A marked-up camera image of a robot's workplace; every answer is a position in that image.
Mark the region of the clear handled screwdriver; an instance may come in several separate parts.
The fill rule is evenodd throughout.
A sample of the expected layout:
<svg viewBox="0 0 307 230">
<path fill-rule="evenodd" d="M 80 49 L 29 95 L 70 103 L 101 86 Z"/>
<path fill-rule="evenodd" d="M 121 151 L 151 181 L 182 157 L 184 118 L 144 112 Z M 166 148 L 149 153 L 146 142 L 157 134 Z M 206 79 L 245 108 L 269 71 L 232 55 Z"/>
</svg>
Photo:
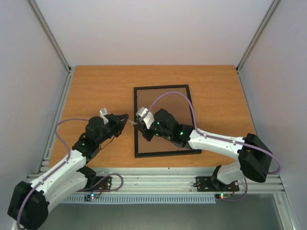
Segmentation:
<svg viewBox="0 0 307 230">
<path fill-rule="evenodd" d="M 138 124 L 138 123 L 136 123 L 136 122 L 134 122 L 134 121 L 131 121 L 131 120 L 127 120 L 127 122 L 129 122 L 129 123 L 132 124 L 133 126 Z"/>
</svg>

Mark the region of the black picture frame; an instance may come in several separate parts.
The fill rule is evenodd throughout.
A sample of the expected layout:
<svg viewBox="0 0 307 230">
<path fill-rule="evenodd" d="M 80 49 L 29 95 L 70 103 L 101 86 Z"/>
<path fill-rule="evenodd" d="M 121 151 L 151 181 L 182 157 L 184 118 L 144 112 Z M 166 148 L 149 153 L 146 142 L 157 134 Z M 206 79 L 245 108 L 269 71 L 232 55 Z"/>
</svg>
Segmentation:
<svg viewBox="0 0 307 230">
<path fill-rule="evenodd" d="M 180 92 L 185 95 L 182 97 L 177 94 L 169 94 L 161 98 L 151 108 L 154 114 L 159 109 L 165 109 L 180 123 L 193 126 L 193 115 L 189 107 L 189 103 L 185 98 L 191 102 L 191 95 L 188 85 L 168 85 L 168 86 L 148 86 L 134 88 L 134 113 L 140 108 L 149 108 L 150 105 L 160 95 L 166 92 Z M 147 141 L 140 130 L 134 129 L 134 151 L 135 158 L 145 157 L 164 157 L 164 156 L 178 156 L 189 154 L 200 154 L 201 150 L 179 148 L 171 143 L 168 139 L 155 135 L 151 141 Z"/>
</svg>

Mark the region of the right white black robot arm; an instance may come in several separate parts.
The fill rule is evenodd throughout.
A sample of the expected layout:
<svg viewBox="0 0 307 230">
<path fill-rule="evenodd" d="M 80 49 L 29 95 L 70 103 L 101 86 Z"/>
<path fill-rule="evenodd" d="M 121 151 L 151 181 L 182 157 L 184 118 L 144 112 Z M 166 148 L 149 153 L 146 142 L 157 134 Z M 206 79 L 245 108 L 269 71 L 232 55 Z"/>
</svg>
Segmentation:
<svg viewBox="0 0 307 230">
<path fill-rule="evenodd" d="M 217 135 L 180 124 L 165 109 L 152 114 L 145 107 L 136 112 L 134 126 L 147 141 L 161 137 L 180 149 L 207 150 L 232 158 L 233 163 L 219 165 L 213 171 L 210 184 L 216 191 L 246 178 L 263 183 L 269 174 L 272 153 L 254 134 L 247 134 L 246 137 Z"/>
</svg>

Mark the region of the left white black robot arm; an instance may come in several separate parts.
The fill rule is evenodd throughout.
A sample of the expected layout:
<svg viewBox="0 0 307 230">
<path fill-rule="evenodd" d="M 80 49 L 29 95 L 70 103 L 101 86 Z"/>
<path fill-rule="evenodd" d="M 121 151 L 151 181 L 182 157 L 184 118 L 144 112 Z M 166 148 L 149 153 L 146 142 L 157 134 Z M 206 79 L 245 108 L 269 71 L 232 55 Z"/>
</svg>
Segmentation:
<svg viewBox="0 0 307 230">
<path fill-rule="evenodd" d="M 128 118 L 128 114 L 101 112 L 88 119 L 85 131 L 73 147 L 67 147 L 68 153 L 62 160 L 31 182 L 19 182 L 7 212 L 16 220 L 17 229 L 38 229 L 63 199 L 78 191 L 93 190 L 96 172 L 87 163 L 102 150 L 104 141 L 119 137 Z"/>
</svg>

